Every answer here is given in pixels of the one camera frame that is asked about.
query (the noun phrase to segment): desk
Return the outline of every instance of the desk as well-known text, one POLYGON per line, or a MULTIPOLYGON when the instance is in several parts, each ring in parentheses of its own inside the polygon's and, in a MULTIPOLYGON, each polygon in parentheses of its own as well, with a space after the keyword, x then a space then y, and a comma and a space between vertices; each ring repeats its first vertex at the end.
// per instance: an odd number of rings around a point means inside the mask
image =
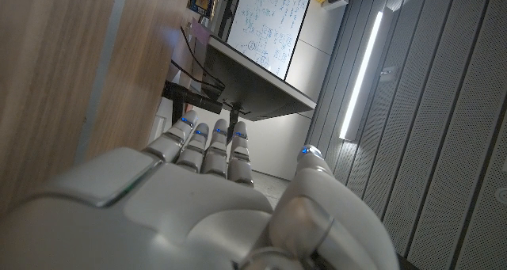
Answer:
POLYGON ((182 116, 185 99, 212 112, 219 112, 216 105, 231 111, 230 135, 239 117, 252 121, 264 120, 310 111, 316 106, 308 96, 215 36, 210 36, 207 44, 196 41, 195 55, 198 59, 204 59, 204 68, 209 73, 203 74, 202 81, 216 85, 214 78, 218 78, 225 84, 225 89, 217 93, 207 86, 197 86, 201 93, 199 95, 182 91, 182 87, 166 85, 162 95, 174 100, 173 121, 182 116))

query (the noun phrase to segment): whiteboard frame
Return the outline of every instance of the whiteboard frame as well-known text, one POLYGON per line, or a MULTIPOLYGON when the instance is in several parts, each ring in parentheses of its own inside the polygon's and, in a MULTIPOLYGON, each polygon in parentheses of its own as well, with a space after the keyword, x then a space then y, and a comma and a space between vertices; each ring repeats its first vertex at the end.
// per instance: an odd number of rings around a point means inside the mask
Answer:
MULTIPOLYGON (((231 27, 229 28, 229 31, 227 32, 227 37, 225 39, 225 43, 228 43, 227 41, 229 40, 229 35, 231 34, 231 30, 232 30, 232 25, 234 24, 234 17, 236 17, 236 13, 238 12, 238 5, 240 3, 241 0, 238 0, 238 3, 236 4, 236 10, 234 11, 234 14, 232 15, 232 18, 231 18, 231 27)), ((291 63, 292 63, 292 56, 294 56, 294 51, 295 51, 295 48, 297 47, 298 45, 298 41, 299 41, 299 34, 301 33, 301 28, 303 27, 303 24, 304 24, 304 19, 307 17, 307 12, 308 12, 308 6, 310 6, 310 2, 311 0, 308 0, 308 3, 307 3, 307 8, 304 10, 304 15, 303 15, 303 19, 301 20, 301 25, 299 26, 299 31, 298 31, 298 36, 295 38, 295 44, 294 44, 294 49, 292 49, 292 53, 291 53, 291 58, 288 60, 288 66, 287 66, 287 71, 285 71, 285 76, 284 78, 280 78, 278 77, 278 75, 272 73, 271 71, 265 69, 264 67, 262 67, 262 69, 268 71, 270 74, 272 74, 273 76, 275 76, 276 78, 280 79, 281 81, 283 82, 286 82, 287 80, 287 74, 288 74, 288 70, 291 68, 291 63)))

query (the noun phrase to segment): wire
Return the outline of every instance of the wire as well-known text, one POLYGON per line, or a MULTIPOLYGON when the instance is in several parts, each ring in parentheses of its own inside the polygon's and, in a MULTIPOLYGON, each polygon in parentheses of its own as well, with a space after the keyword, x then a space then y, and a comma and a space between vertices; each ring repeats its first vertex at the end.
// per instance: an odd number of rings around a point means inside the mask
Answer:
POLYGON ((201 83, 202 85, 207 85, 207 86, 211 86, 215 89, 218 89, 218 91, 222 92, 223 91, 223 88, 224 87, 218 87, 218 86, 215 86, 213 84, 210 84, 210 83, 206 83, 206 82, 202 82, 200 80, 197 80, 195 79, 189 72, 187 72, 185 69, 181 68, 181 66, 177 65, 177 63, 174 62, 174 60, 171 60, 171 63, 177 68, 179 69, 181 72, 185 73, 187 76, 189 76, 193 81, 195 82, 198 82, 198 83, 201 83))
POLYGON ((183 33, 183 38, 185 39, 185 42, 187 43, 187 48, 189 48, 189 51, 190 51, 190 54, 192 55, 193 59, 197 62, 197 65, 199 65, 199 67, 204 71, 206 72, 206 74, 210 75, 213 79, 215 79, 218 83, 220 83, 224 88, 225 88, 225 84, 223 84, 222 81, 220 81, 217 77, 213 76, 211 73, 209 73, 206 68, 204 68, 204 66, 202 66, 202 64, 200 64, 199 60, 197 60, 197 57, 193 54, 193 51, 190 47, 190 43, 189 43, 189 40, 187 39, 187 35, 185 33, 185 30, 183 30, 183 27, 180 26, 180 30, 181 30, 181 33, 183 33))

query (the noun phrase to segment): floor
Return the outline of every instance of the floor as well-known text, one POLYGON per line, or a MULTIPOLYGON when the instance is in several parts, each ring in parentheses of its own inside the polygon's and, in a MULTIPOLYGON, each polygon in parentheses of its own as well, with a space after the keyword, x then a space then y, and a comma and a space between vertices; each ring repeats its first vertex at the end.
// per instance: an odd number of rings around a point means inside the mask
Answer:
POLYGON ((254 188, 268 198, 273 210, 290 183, 290 181, 255 171, 252 172, 252 179, 254 188))

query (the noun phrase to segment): handwritten equations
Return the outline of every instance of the handwritten equations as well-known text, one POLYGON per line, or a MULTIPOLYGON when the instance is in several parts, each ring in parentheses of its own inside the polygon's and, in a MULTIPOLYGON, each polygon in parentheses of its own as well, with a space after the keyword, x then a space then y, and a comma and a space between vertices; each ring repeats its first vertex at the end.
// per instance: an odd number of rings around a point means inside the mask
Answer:
POLYGON ((285 78, 310 0, 239 0, 227 43, 285 78))

